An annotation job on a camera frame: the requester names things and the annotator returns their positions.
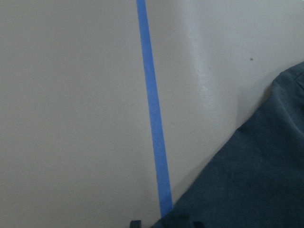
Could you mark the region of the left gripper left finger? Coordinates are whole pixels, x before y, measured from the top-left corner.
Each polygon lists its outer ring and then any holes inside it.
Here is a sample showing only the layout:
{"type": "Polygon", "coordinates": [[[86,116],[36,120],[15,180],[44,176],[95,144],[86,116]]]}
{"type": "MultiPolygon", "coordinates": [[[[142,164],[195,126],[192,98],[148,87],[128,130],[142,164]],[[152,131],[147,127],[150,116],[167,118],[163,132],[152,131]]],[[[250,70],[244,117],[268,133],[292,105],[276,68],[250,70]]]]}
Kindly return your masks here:
{"type": "Polygon", "coordinates": [[[132,220],[130,222],[130,228],[141,228],[142,227],[142,221],[141,220],[132,220]]]}

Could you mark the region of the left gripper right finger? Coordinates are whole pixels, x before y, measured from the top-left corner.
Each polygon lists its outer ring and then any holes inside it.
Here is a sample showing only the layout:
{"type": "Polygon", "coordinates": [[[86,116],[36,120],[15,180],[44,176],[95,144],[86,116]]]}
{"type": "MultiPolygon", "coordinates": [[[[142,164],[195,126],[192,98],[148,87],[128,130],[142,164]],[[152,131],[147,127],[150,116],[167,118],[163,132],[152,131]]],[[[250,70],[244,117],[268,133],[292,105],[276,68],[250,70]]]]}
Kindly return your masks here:
{"type": "Polygon", "coordinates": [[[199,221],[194,221],[193,226],[194,226],[194,228],[202,228],[202,223],[199,221]]]}

